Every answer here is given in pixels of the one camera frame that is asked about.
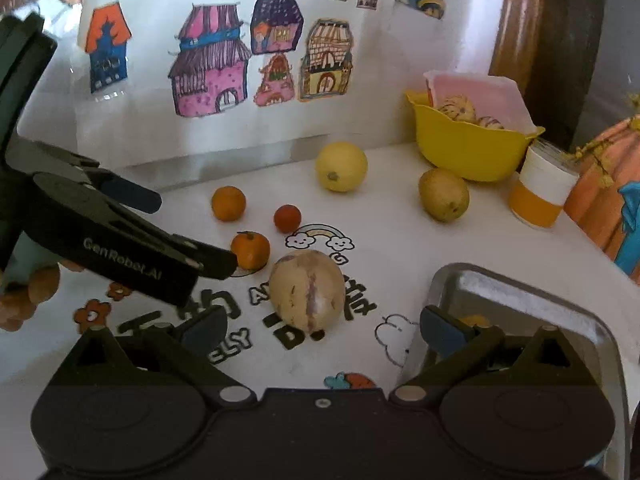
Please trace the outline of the person's left hand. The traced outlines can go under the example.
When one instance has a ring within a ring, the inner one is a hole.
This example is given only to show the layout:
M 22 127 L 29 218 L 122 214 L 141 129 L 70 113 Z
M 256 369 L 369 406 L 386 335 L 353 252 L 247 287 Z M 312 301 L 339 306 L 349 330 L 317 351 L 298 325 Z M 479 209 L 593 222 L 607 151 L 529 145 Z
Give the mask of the person's left hand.
M 26 285 L 11 284 L 1 295 L 1 329 L 5 332 L 17 332 L 23 324 L 32 318 L 40 304 L 50 300 L 60 287 L 61 270 L 81 272 L 82 266 L 62 261 L 54 266 L 35 271 Z

